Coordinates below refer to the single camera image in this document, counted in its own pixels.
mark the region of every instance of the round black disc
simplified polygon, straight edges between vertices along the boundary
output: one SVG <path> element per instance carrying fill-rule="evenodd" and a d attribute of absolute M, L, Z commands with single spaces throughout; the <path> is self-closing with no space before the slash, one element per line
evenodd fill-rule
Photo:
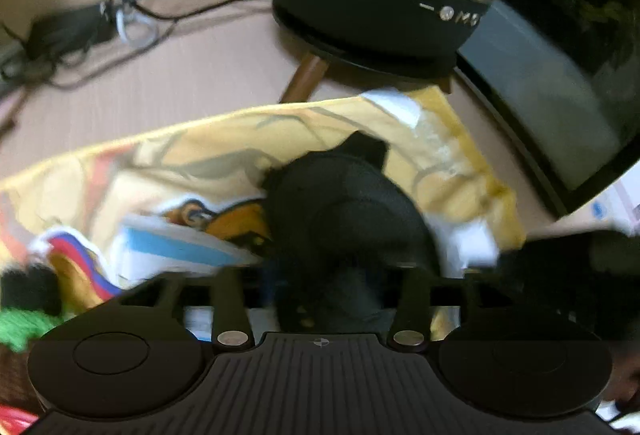
<path fill-rule="evenodd" d="M 524 307 L 480 311 L 439 351 L 446 381 L 485 410 L 549 418 L 597 406 L 611 372 L 606 345 L 558 315 Z"/>
<path fill-rule="evenodd" d="M 33 347 L 29 376 L 44 401 L 92 418 L 149 411 L 200 375 L 202 349 L 190 332 L 152 307 L 98 307 L 60 325 Z"/>

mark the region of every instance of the yellow mat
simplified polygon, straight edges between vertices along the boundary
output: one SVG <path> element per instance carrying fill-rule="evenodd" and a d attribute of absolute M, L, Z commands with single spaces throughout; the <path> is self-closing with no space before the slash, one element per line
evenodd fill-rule
<path fill-rule="evenodd" d="M 513 191 L 496 180 L 445 97 L 436 87 L 410 95 L 423 108 L 414 130 L 354 97 L 239 110 L 41 162 L 0 182 L 0 267 L 24 260 L 55 225 L 80 231 L 110 264 L 127 213 L 185 194 L 209 202 L 255 195 L 266 169 L 332 148 L 355 130 L 389 143 L 385 174 L 418 208 L 451 221 L 485 218 L 501 249 L 521 245 Z"/>

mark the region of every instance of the red object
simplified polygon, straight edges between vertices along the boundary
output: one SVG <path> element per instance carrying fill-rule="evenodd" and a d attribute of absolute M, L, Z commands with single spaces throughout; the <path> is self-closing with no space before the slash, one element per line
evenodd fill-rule
<path fill-rule="evenodd" d="M 33 413 L 17 408 L 0 405 L 0 433 L 4 435 L 20 435 L 38 420 Z"/>

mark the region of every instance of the silver screw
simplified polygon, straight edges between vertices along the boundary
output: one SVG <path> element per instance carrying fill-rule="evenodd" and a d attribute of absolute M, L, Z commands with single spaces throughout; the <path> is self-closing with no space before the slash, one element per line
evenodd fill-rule
<path fill-rule="evenodd" d="M 448 22 L 449 20 L 451 20 L 453 18 L 453 15 L 456 12 L 453 10 L 453 8 L 451 6 L 444 6 L 442 9 L 440 9 L 440 19 L 443 20 L 444 22 Z"/>
<path fill-rule="evenodd" d="M 218 342 L 227 347 L 239 347 L 249 340 L 244 332 L 239 330 L 228 330 L 218 335 Z"/>
<path fill-rule="evenodd" d="M 401 330 L 394 334 L 394 341 L 405 347 L 417 347 L 424 343 L 424 336 L 415 330 Z"/>

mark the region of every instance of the black device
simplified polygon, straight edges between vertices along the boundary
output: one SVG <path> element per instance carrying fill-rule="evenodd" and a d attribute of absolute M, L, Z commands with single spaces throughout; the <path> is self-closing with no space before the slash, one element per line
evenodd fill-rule
<path fill-rule="evenodd" d="M 403 272 L 386 337 L 267 333 L 256 268 L 162 274 L 47 333 L 30 379 L 46 414 L 28 434 L 581 433 L 611 368 L 595 336 L 518 304 L 489 277 Z M 429 341 L 437 305 L 462 326 Z M 214 308 L 212 342 L 182 325 Z"/>
<path fill-rule="evenodd" d="M 457 69 L 556 215 L 640 158 L 640 0 L 273 0 L 320 56 L 406 78 Z"/>

